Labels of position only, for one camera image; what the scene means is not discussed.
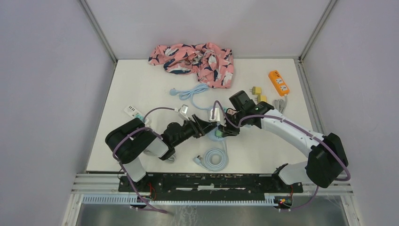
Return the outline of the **green adapter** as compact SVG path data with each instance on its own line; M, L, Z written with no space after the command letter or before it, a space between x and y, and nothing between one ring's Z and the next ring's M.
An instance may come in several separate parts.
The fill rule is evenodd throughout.
M219 130L216 130L215 131L215 136L218 137L218 138L222 138L223 137L223 133L221 131L219 131Z

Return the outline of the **yellow plug adapter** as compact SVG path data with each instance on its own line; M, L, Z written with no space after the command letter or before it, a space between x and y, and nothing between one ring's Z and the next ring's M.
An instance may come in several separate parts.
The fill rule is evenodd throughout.
M267 102L267 97L265 95L257 95L256 101L257 101L257 103Z
M257 86L253 86L251 89L251 94L252 95L261 95L262 94L262 88L261 87L257 87Z

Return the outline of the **orange power strip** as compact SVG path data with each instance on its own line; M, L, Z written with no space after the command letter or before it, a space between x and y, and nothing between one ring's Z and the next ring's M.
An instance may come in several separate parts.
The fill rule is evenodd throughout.
M277 70L269 72L268 77L281 97L289 94L290 90Z

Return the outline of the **round blue socket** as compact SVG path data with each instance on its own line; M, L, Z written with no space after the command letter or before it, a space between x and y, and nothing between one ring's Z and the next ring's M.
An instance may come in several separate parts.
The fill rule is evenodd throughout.
M219 130L219 129L215 128L215 129L213 129L212 131L210 131L210 132L207 134L208 138L209 138L210 140L214 141L214 142L223 142L223 141L225 140L224 137L218 138L218 137L215 136L215 131L216 131L216 130Z

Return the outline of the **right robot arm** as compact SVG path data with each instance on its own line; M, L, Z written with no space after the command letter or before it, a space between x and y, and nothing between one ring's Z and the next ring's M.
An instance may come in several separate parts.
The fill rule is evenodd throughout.
M229 98L232 113L225 113L225 126L220 126L224 137L237 136L240 128L256 126L271 132L297 148L306 161L284 164L276 169L272 187L277 192L286 191L290 185L312 182L321 188L334 181L349 181L348 159L338 135L306 129L291 121L267 102L255 103L243 90Z

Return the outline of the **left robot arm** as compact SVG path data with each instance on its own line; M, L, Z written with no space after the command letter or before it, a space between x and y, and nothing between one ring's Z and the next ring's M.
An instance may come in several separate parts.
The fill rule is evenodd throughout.
M175 147L189 138L200 138L217 127L216 122L208 122L192 115L189 119L171 122L162 134L145 126L140 119L132 119L112 130L105 143L112 151L113 158L130 177L130 185L136 191L147 188L147 172L140 162L139 155L149 151L165 161L175 154Z

